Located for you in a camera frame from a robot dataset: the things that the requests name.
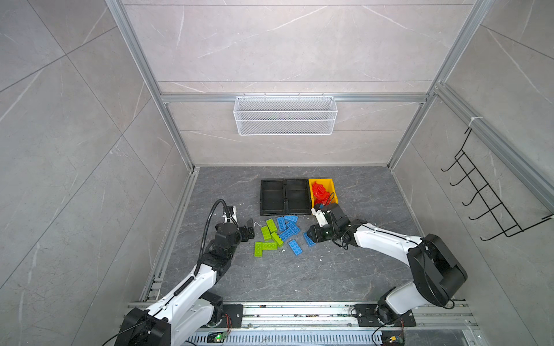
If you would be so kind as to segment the red lego brick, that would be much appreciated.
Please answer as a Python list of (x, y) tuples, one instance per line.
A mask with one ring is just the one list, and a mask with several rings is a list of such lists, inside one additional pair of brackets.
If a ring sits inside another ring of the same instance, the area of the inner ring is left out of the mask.
[(317, 182), (312, 184), (312, 196), (314, 198), (314, 205), (327, 206), (334, 195), (326, 190), (326, 188)]

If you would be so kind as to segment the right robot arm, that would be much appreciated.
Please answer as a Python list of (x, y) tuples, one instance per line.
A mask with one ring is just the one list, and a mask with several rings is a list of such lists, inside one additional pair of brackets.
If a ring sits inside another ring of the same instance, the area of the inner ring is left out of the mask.
[(312, 214), (317, 223), (310, 226), (307, 237), (314, 243), (332, 241), (343, 249), (371, 249), (410, 268), (412, 280), (390, 289), (379, 299), (372, 315), (382, 324), (395, 323), (405, 313), (426, 304), (446, 309), (467, 281), (466, 270), (435, 234), (408, 236), (359, 219), (351, 220), (336, 203), (316, 208)]

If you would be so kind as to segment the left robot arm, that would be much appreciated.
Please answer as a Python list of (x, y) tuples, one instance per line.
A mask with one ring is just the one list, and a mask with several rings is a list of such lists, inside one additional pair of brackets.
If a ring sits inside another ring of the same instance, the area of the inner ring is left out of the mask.
[(215, 238), (186, 278), (148, 308), (125, 315), (116, 345), (182, 345), (200, 327), (223, 320), (223, 298), (210, 290), (230, 268), (238, 245), (255, 237), (254, 222), (248, 219), (239, 227), (227, 219), (215, 229)]

